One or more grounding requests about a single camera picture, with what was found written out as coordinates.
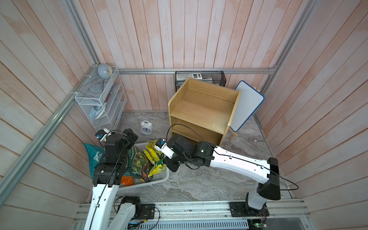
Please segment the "yellow fertilizer bag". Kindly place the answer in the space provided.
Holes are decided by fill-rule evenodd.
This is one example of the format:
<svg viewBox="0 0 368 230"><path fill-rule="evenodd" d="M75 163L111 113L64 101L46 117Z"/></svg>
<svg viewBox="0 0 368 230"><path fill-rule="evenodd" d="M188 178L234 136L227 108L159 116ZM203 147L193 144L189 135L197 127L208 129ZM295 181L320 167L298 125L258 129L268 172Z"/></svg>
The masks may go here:
<svg viewBox="0 0 368 230"><path fill-rule="evenodd" d="M150 170L148 177L151 178L153 175L160 174L166 169L166 164L163 162L157 162Z"/></svg>
<svg viewBox="0 0 368 230"><path fill-rule="evenodd" d="M164 158L163 154L159 150L156 150L156 143L156 140L148 141L146 148L143 150L145 156L152 164L156 164L158 161Z"/></svg>

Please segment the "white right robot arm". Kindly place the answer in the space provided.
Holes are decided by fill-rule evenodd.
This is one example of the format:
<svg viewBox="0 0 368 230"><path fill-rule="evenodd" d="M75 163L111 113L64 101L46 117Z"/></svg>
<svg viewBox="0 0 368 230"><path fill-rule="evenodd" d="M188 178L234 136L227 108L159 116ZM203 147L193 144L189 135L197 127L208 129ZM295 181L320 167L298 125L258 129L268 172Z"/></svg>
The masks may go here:
<svg viewBox="0 0 368 230"><path fill-rule="evenodd" d="M257 181L257 189L246 195L246 201L229 203L232 217L267 217L267 201L281 199L278 160L275 158L247 158L204 140L193 144L180 135L169 141L159 139L155 148L164 154L163 161L172 172L182 164L192 170L206 166L226 169Z"/></svg>

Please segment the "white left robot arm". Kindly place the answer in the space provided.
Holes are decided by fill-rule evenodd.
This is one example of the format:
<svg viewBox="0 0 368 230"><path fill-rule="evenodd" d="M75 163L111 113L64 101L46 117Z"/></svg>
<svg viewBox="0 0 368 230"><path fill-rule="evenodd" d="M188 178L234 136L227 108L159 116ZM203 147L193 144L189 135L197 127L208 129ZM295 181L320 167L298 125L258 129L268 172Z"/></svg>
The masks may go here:
<svg viewBox="0 0 368 230"><path fill-rule="evenodd" d="M92 200L84 229L128 230L153 219L155 206L142 205L138 196L123 197L116 216L110 218L122 176L128 169L129 150L138 137L130 128L124 131L101 129L96 136L104 141L105 154L94 171Z"/></svg>

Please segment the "large green soil bag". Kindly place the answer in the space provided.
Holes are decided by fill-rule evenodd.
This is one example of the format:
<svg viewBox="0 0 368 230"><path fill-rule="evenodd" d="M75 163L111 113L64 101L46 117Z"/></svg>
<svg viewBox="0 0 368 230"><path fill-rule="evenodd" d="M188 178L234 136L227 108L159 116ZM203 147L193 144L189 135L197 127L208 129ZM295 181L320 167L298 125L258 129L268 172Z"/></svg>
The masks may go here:
<svg viewBox="0 0 368 230"><path fill-rule="evenodd" d="M129 162L127 170L122 176L121 186L132 186L135 180L146 183L150 181L149 174L153 167L151 161L147 158L144 151L139 150L136 146L133 146L129 150Z"/></svg>

